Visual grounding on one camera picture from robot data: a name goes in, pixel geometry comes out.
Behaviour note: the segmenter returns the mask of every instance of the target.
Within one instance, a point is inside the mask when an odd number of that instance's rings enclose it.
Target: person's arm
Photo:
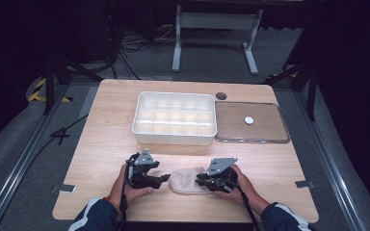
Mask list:
[[[91,199],[71,224],[68,229],[69,231],[115,230],[117,216],[119,215],[119,201],[121,199],[125,168],[126,165],[121,167],[119,177],[114,182],[109,196],[103,199]],[[153,193],[154,189],[152,187],[147,187],[135,190],[127,184],[124,191],[129,206],[135,199]]]
[[[270,204],[257,193],[251,180],[249,180],[238,166],[232,165],[231,167],[238,175],[238,183],[248,197],[251,209],[260,215],[266,230],[315,230],[303,218],[294,215],[285,205],[278,203]],[[230,193],[216,191],[215,194],[220,198],[230,199],[244,205],[242,195],[236,188]]]

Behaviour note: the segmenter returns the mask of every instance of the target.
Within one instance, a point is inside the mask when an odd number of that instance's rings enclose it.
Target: blue sleeve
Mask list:
[[[115,230],[118,215],[116,208],[110,202],[93,198],[76,217],[68,231]]]
[[[264,209],[261,219],[265,230],[316,230],[305,219],[295,215],[287,206],[276,202]]]

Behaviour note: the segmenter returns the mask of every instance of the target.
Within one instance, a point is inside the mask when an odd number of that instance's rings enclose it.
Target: white storage box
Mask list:
[[[209,94],[142,92],[132,129],[141,143],[210,145],[217,133],[215,99]]]

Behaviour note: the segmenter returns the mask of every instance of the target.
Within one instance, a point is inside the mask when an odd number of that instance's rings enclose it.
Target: transparent lid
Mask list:
[[[290,141],[287,127],[276,104],[216,101],[217,141]]]

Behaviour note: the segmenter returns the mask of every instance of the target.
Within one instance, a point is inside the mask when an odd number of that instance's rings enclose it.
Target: person's left hand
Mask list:
[[[124,172],[127,164],[121,166],[119,171],[119,177],[114,182],[113,188],[110,191],[109,199],[111,199],[118,206],[120,204],[121,193],[122,193],[122,184],[124,181]],[[154,192],[152,187],[142,188],[142,189],[133,189],[129,184],[125,185],[125,195],[127,197],[128,206],[137,198],[151,194]]]

